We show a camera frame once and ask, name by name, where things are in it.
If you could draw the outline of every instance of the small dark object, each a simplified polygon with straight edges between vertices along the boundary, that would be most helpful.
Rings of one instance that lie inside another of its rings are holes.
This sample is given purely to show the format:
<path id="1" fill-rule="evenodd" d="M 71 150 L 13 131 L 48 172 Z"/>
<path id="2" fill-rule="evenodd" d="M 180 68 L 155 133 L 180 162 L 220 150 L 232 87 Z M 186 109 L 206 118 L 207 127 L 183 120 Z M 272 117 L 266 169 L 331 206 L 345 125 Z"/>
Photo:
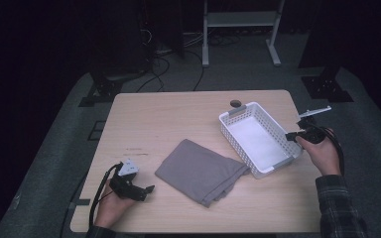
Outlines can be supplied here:
<path id="1" fill-rule="evenodd" d="M 122 169 L 123 163 L 120 163 L 110 181 L 110 187 L 119 197 L 129 197 L 133 200 L 144 201 L 148 193 L 154 190 L 154 185 L 147 186 L 146 188 L 138 187 L 132 184 L 132 179 L 137 173 L 120 176 L 119 171 Z"/>
<path id="2" fill-rule="evenodd" d="M 321 129 L 312 126 L 316 124 L 316 120 L 313 116 L 304 117 L 297 124 L 299 125 L 300 129 L 304 131 L 291 132 L 286 134 L 286 138 L 288 141 L 294 141 L 297 143 L 296 137 L 300 136 L 313 144 L 318 144 L 322 142 L 326 137 L 326 134 Z"/>

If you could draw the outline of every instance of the folded towel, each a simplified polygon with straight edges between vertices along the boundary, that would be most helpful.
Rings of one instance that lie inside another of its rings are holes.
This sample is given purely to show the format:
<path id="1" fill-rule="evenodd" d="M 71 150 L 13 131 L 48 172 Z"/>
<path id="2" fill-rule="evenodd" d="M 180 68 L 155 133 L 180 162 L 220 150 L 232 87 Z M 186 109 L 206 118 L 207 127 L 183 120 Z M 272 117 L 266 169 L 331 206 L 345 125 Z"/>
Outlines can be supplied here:
<path id="1" fill-rule="evenodd" d="M 245 164 L 190 140 L 181 141 L 156 170 L 157 177 L 206 207 L 225 197 L 249 173 Z"/>

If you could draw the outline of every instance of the black cable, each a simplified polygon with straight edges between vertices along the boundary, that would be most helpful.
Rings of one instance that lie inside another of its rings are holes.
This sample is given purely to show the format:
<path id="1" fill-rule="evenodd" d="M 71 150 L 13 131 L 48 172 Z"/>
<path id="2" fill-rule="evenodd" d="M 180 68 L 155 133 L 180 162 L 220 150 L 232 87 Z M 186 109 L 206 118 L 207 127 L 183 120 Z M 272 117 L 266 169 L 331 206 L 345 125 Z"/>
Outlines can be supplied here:
<path id="1" fill-rule="evenodd" d="M 81 180 L 79 181 L 78 185 L 76 186 L 75 191 L 73 192 L 72 196 L 70 197 L 69 203 L 72 203 L 73 199 L 75 198 L 76 193 L 79 190 L 79 187 L 82 185 L 82 183 L 85 181 L 86 176 L 88 175 L 88 171 L 82 176 Z M 62 222 L 62 228 L 60 232 L 60 237 L 62 238 L 64 236 L 64 226 L 66 224 L 66 218 L 67 213 L 69 212 L 69 207 L 66 208 L 66 211 L 64 212 L 63 222 Z"/>
<path id="2" fill-rule="evenodd" d="M 143 83 L 143 84 L 136 90 L 136 92 L 139 92 L 145 85 L 147 85 L 149 82 L 151 82 L 152 80 L 154 80 L 154 79 L 156 79 L 156 78 L 160 81 L 160 84 L 162 85 L 161 88 L 164 87 L 164 84 L 163 84 L 163 82 L 161 81 L 160 76 L 163 75 L 163 74 L 165 74 L 165 73 L 169 70 L 169 68 L 170 68 L 170 63 L 169 63 L 169 61 L 166 60 L 166 59 L 158 58 L 158 60 L 163 60 L 163 61 L 167 64 L 166 69 L 165 69 L 162 73 L 160 73 L 160 74 L 155 74 L 155 73 L 153 72 L 153 74 L 154 74 L 155 76 L 152 77 L 152 78 L 150 78 L 150 79 L 148 79 L 147 81 L 145 81 L 145 82 L 144 82 L 144 83 Z"/>
<path id="3" fill-rule="evenodd" d="M 197 54 L 197 53 L 194 53 L 194 52 L 190 52 L 190 51 L 185 51 L 186 53 L 191 53 L 193 55 L 195 55 L 199 61 L 200 61 L 200 65 L 202 65 L 202 59 L 200 58 L 200 56 Z M 202 68 L 202 72 L 200 73 L 200 77 L 199 77 L 199 80 L 197 81 L 196 85 L 194 86 L 193 90 L 192 91 L 196 91 L 196 88 L 199 86 L 200 82 L 202 81 L 202 78 L 203 78 L 203 74 L 204 74 L 204 68 L 203 66 L 201 67 Z"/>
<path id="4" fill-rule="evenodd" d="M 110 168 L 110 170 L 108 170 L 106 172 L 106 174 L 104 174 L 104 178 L 103 180 L 101 181 L 100 183 L 100 186 L 98 187 L 98 190 L 97 190 L 97 193 L 95 194 L 95 197 L 94 197 L 94 200 L 92 201 L 92 204 L 91 204 L 91 208 L 90 208 L 90 211 L 89 211 L 89 219 L 88 219 L 88 226 L 91 227 L 93 222 L 94 222 L 94 211 L 95 211 L 95 207 L 97 206 L 98 202 L 99 202 L 99 197 L 101 195 L 101 192 L 103 191 L 103 188 L 107 182 L 107 179 L 109 178 L 110 176 L 110 173 L 113 169 L 117 168 L 117 165 L 115 166 L 112 166 L 112 168 Z"/>

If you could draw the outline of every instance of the hand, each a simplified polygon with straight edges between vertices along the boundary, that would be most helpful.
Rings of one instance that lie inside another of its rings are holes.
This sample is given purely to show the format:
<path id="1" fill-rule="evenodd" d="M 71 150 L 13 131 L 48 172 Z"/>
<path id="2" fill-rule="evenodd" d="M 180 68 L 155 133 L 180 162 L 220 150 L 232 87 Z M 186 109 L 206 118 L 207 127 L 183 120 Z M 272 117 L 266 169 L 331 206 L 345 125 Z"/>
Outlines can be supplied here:
<path id="1" fill-rule="evenodd" d="M 98 205 L 97 217 L 94 225 L 110 229 L 116 223 L 122 214 L 135 203 L 131 198 L 120 198 L 110 187 L 110 179 L 106 182 L 103 197 Z"/>
<path id="2" fill-rule="evenodd" d="M 300 136 L 296 137 L 296 141 L 309 153 L 323 176 L 341 175 L 338 153 L 328 137 L 318 144 L 312 144 Z"/>

